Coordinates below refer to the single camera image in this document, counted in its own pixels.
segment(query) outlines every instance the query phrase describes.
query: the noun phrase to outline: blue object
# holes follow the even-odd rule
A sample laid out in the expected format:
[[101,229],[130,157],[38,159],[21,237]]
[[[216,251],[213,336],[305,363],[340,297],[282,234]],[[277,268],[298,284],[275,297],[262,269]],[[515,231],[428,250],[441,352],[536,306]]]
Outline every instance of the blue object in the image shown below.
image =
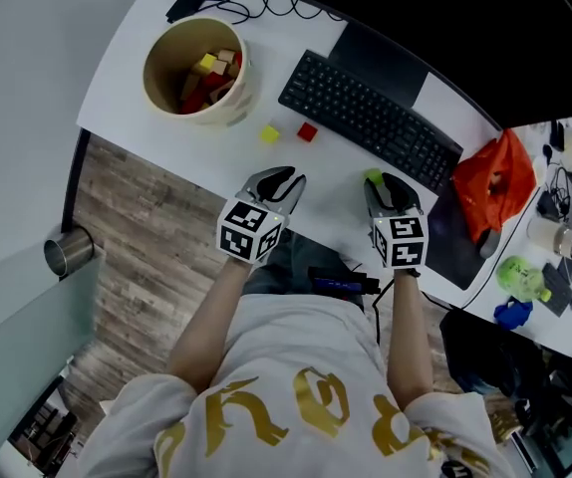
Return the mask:
[[494,318],[503,329],[511,331],[523,326],[533,309],[534,305],[531,301],[521,303],[516,298],[509,298],[507,303],[494,309]]

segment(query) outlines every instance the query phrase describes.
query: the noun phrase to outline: white t-shirt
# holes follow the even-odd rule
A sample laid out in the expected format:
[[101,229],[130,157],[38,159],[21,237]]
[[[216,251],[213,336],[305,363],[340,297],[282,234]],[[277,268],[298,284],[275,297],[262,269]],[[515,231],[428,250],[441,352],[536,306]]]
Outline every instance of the white t-shirt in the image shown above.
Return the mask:
[[401,413],[355,305],[244,296],[200,395],[172,375],[127,384],[87,441],[83,476],[499,476],[481,396],[430,393]]

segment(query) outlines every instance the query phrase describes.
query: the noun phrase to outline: computer monitor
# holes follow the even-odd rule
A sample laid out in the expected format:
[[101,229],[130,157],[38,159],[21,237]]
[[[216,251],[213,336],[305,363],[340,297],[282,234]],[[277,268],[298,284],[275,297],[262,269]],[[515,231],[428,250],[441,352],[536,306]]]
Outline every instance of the computer monitor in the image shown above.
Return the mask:
[[572,117],[572,0],[302,1],[395,42],[500,127]]

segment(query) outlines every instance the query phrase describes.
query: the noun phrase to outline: orange plastic bag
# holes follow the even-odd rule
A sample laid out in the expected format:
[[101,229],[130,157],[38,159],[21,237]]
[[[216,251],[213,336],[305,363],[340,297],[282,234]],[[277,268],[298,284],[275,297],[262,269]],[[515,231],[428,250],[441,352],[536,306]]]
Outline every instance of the orange plastic bag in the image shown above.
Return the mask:
[[536,186],[529,156],[511,129],[462,161],[452,180],[474,244],[488,228],[499,232]]

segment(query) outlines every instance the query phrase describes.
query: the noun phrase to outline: forearm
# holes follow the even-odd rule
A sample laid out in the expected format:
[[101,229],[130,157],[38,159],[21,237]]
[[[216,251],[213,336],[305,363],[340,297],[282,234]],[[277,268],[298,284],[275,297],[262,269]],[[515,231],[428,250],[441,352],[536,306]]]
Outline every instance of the forearm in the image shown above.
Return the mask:
[[197,392],[207,389],[221,364],[226,334],[250,264],[229,258],[186,326],[168,360],[168,372]]
[[403,271],[395,274],[388,386],[401,410],[432,391],[432,360],[419,287],[417,279]]

